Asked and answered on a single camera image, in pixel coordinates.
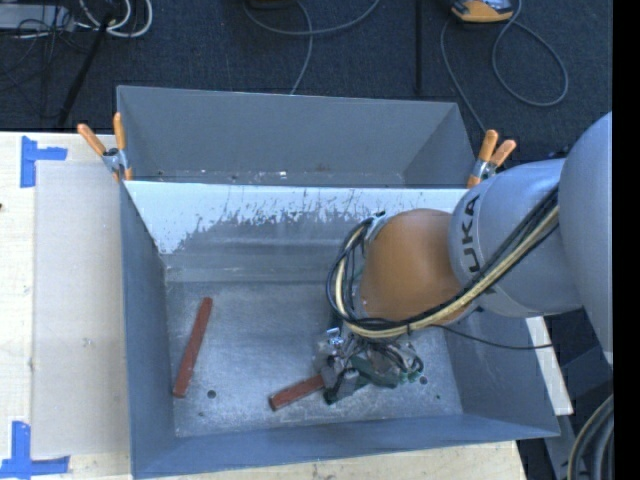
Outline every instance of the bin floor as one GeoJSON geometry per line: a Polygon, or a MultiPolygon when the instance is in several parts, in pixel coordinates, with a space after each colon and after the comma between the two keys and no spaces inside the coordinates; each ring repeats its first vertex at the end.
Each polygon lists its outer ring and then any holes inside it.
{"type": "Polygon", "coordinates": [[[274,412],[270,395],[317,373],[315,344],[331,316],[324,285],[168,282],[166,287],[172,381],[202,298],[214,301],[187,395],[174,399],[178,437],[462,413],[440,329],[412,338],[427,384],[368,385],[330,406],[316,392],[274,412]]]}

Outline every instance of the blue tape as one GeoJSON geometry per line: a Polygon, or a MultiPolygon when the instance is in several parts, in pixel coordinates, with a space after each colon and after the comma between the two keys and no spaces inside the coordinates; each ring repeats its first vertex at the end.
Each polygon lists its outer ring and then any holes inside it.
{"type": "Polygon", "coordinates": [[[65,160],[65,148],[38,149],[38,143],[22,136],[22,161],[20,165],[20,187],[33,187],[36,184],[36,160],[65,160]]]}
{"type": "Polygon", "coordinates": [[[33,475],[66,473],[69,457],[51,460],[31,460],[31,427],[21,421],[11,424],[11,458],[0,464],[0,478],[31,480],[33,475]]]}

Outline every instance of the gray bin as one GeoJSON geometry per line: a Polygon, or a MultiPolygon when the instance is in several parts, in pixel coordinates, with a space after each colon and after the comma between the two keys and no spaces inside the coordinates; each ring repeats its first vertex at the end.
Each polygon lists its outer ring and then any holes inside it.
{"type": "MultiPolygon", "coordinates": [[[[320,393],[329,266],[372,211],[451,211],[474,158],[453,103],[119,87],[135,181],[121,185],[132,474],[336,459],[559,432],[533,350],[427,329],[427,384],[320,393]],[[184,399],[171,394],[199,301],[214,308],[184,399]]],[[[530,345],[523,320],[456,329],[530,345]]]]}

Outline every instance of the wooden block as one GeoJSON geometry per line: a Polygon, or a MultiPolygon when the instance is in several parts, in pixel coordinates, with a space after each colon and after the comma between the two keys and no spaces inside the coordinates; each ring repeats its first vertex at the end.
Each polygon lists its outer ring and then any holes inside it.
{"type": "Polygon", "coordinates": [[[211,315],[212,307],[213,300],[211,297],[205,297],[202,299],[200,309],[198,310],[196,320],[193,324],[189,343],[187,344],[184,356],[182,357],[182,363],[180,364],[180,369],[178,370],[178,377],[173,387],[173,396],[177,398],[184,398],[187,394],[187,388],[191,382],[193,368],[196,365],[196,359],[198,358],[198,352],[200,352],[200,345],[204,338],[204,332],[207,329],[207,322],[209,321],[209,315],[211,315]]]}
{"type": "Polygon", "coordinates": [[[324,381],[322,380],[322,375],[318,374],[315,377],[311,377],[307,380],[303,380],[302,382],[298,382],[293,386],[290,386],[282,391],[276,393],[275,395],[269,398],[269,405],[274,411],[284,407],[285,405],[289,405],[296,400],[300,400],[301,398],[318,391],[324,387],[324,381]]]}

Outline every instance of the black carpet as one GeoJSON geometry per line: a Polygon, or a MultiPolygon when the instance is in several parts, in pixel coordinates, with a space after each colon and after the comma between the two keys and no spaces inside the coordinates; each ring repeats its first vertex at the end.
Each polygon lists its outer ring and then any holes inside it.
{"type": "MultiPolygon", "coordinates": [[[[19,1],[57,3],[74,19],[87,21],[78,0],[19,1]]],[[[28,27],[3,30],[0,129],[75,131],[86,122],[98,133],[112,133],[118,85],[295,89],[303,95],[457,102],[474,152],[484,130],[494,128],[502,138],[517,141],[509,160],[515,165],[566,152],[612,110],[613,0],[521,0],[521,11],[506,31],[504,25],[455,22],[438,0],[422,0],[417,21],[419,1],[379,0],[357,24],[315,34],[306,64],[309,35],[273,32],[250,16],[278,30],[306,31],[310,23],[322,31],[357,19],[376,0],[301,0],[301,5],[269,10],[244,0],[152,0],[153,22],[146,34],[107,36],[102,42],[62,127],[61,107],[96,33],[77,28],[26,39],[16,34],[28,34],[28,27]]],[[[108,8],[105,2],[85,0],[98,17],[108,8]]],[[[132,2],[142,26],[143,2],[132,2]]],[[[554,343],[561,344],[556,346],[561,362],[593,345],[588,328],[576,332],[583,321],[580,312],[549,319],[554,343]]]]}

